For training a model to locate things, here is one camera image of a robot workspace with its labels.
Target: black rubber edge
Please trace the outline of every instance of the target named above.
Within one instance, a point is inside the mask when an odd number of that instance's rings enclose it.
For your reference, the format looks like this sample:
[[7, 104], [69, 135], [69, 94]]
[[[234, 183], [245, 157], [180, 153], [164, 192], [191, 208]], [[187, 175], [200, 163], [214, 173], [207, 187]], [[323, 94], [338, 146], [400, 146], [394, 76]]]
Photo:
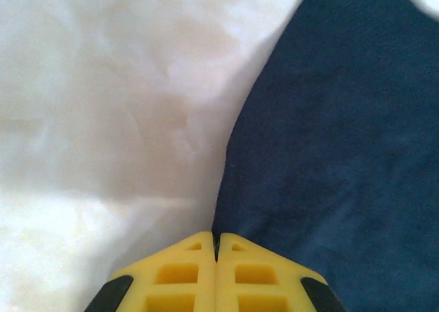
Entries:
[[317, 312], [346, 312], [328, 285], [313, 278], [300, 279]]
[[132, 276], [120, 276], [108, 281], [84, 312], [116, 312], [133, 280]]

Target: navy blue fabric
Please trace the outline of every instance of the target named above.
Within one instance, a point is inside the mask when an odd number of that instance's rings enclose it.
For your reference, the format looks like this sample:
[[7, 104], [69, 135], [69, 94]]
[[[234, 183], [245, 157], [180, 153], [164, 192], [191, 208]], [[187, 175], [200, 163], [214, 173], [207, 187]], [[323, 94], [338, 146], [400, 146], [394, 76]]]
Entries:
[[213, 232], [320, 272], [349, 311], [439, 311], [439, 24], [304, 0], [236, 122]]

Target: white blanket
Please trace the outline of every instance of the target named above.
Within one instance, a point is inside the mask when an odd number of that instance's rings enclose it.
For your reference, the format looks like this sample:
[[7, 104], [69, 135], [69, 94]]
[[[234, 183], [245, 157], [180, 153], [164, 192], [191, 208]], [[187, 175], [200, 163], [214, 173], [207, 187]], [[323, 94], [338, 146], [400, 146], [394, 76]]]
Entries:
[[0, 312], [83, 311], [210, 228], [230, 131], [300, 1], [0, 0]]

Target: white fluffy fabric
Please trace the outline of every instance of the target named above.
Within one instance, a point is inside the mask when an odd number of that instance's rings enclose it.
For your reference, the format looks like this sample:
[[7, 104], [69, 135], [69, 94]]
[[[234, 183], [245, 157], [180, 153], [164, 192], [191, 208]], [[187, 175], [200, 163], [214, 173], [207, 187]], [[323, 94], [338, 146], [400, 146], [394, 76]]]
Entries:
[[210, 228], [230, 131], [300, 1], [0, 0], [0, 311], [83, 311]]

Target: yellow plastic object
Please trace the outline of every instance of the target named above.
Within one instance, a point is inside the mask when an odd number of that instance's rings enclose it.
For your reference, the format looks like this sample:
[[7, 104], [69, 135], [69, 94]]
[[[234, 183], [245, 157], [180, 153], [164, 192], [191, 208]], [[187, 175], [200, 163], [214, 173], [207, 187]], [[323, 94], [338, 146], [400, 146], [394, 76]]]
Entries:
[[212, 233], [201, 232], [121, 269], [134, 278], [117, 312], [205, 312], [215, 306]]
[[326, 281], [314, 271], [237, 235], [221, 236], [217, 262], [217, 312], [315, 312], [300, 283]]
[[200, 232], [118, 271], [86, 312], [343, 312], [321, 275], [249, 240]]

